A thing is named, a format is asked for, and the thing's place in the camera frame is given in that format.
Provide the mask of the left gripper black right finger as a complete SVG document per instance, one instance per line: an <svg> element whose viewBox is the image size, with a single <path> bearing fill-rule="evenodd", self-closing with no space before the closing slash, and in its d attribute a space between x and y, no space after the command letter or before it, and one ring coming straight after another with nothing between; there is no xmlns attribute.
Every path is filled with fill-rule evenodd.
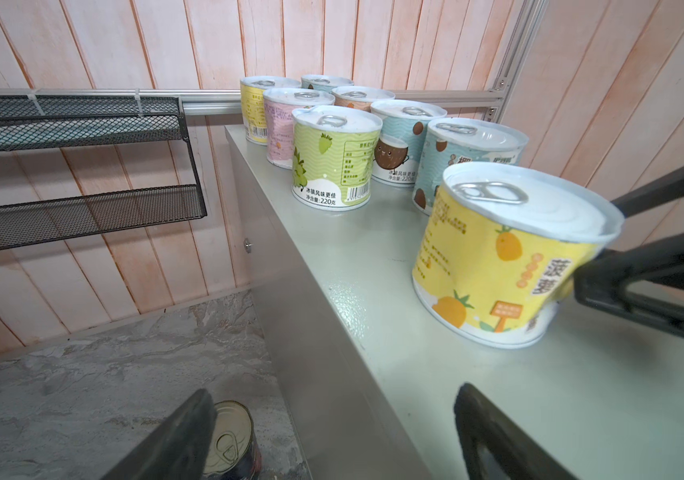
<svg viewBox="0 0 684 480"><path fill-rule="evenodd" d="M471 479L574 477L474 385L460 387L454 415Z"/></svg>

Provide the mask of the yellow can pull-tab lid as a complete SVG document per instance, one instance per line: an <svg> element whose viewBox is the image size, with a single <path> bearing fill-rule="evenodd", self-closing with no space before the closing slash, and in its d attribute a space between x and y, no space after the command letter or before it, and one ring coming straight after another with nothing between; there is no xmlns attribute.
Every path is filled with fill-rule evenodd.
<svg viewBox="0 0 684 480"><path fill-rule="evenodd" d="M298 88L299 80L277 76L250 76L240 81L241 109L247 139L258 145L267 144L267 122L264 92L271 88Z"/></svg>

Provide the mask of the pink can pull-tab lid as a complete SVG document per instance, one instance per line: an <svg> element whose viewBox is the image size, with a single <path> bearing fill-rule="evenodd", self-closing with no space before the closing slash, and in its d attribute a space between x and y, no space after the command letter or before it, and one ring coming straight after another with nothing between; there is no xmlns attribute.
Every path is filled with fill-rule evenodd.
<svg viewBox="0 0 684 480"><path fill-rule="evenodd" d="M297 109L333 105L335 97L328 92L304 88L271 88L264 92L267 121L267 160L291 170L294 156L294 117Z"/></svg>

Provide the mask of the dark can with brown lid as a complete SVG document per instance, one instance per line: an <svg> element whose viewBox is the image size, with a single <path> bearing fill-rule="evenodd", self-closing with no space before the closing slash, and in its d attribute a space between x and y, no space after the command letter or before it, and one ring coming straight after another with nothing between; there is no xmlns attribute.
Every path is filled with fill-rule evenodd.
<svg viewBox="0 0 684 480"><path fill-rule="evenodd" d="M262 456L250 411L227 400L215 404L217 418L203 479L258 479Z"/></svg>

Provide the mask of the green white can pull-tab lid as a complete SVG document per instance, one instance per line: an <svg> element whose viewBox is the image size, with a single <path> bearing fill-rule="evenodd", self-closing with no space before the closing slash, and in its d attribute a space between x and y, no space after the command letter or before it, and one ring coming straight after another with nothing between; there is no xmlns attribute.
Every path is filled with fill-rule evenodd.
<svg viewBox="0 0 684 480"><path fill-rule="evenodd" d="M322 74L307 74L301 77L302 87L331 93L335 88L352 86L351 79Z"/></svg>

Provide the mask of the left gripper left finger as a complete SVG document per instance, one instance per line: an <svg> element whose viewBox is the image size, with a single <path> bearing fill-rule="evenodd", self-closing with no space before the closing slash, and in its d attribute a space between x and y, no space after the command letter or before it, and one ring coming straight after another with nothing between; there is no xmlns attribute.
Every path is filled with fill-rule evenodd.
<svg viewBox="0 0 684 480"><path fill-rule="evenodd" d="M210 392L197 390L103 479L202 479L216 419Z"/></svg>

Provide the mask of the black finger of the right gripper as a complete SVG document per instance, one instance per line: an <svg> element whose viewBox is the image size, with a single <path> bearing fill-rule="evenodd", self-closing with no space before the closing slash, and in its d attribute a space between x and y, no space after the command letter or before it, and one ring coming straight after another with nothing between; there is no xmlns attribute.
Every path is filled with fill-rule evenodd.
<svg viewBox="0 0 684 480"><path fill-rule="evenodd" d="M614 200L626 217L684 198L684 166ZM684 233L634 249L607 250L579 267L573 277L576 301L684 339L684 306L631 293L647 281L684 291Z"/></svg>

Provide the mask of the orange can pull-tab lid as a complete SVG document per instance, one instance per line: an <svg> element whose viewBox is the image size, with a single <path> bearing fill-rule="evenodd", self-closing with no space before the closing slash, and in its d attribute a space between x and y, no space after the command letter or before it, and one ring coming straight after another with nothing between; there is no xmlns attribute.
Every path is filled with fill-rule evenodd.
<svg viewBox="0 0 684 480"><path fill-rule="evenodd" d="M396 95L388 90L374 87L347 85L332 90L335 104L341 107L371 111L371 104L380 100L393 100Z"/></svg>

